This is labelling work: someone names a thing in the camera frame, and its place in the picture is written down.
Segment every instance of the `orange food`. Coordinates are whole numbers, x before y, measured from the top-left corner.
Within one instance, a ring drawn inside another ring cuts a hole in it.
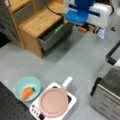
[[[32,87],[27,87],[22,92],[22,100],[26,100],[35,91]]]
[[[87,29],[83,28],[83,27],[79,27],[78,30],[81,31],[81,32],[87,32]]]

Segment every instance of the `cabinet door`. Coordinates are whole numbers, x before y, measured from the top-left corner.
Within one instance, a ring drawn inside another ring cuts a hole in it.
[[[0,1],[0,32],[8,38],[19,41],[19,37],[3,0]]]

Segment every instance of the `open drawer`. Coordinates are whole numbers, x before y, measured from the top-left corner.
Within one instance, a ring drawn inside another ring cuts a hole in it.
[[[61,21],[56,23],[51,29],[40,36],[39,41],[43,50],[47,51],[58,42],[73,27],[72,23],[63,24]]]

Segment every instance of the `cabinet drawer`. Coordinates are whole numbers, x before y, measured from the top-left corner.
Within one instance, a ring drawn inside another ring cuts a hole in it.
[[[17,24],[23,22],[35,12],[32,2],[15,12],[14,18]]]
[[[43,0],[34,0],[36,9],[39,10],[45,6]]]
[[[50,49],[56,42],[58,42],[68,31],[73,27],[72,23],[57,24],[52,29],[47,31],[39,38],[42,49]]]

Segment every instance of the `wooden shelf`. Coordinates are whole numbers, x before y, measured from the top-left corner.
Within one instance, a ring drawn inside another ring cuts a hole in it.
[[[58,2],[52,1],[49,4],[49,7],[55,12],[64,13],[63,5]],[[47,8],[44,8],[21,23],[19,25],[19,29],[34,37],[39,37],[60,19],[61,16],[58,16],[50,12]]]
[[[10,0],[10,10],[13,13],[31,1],[32,0]]]

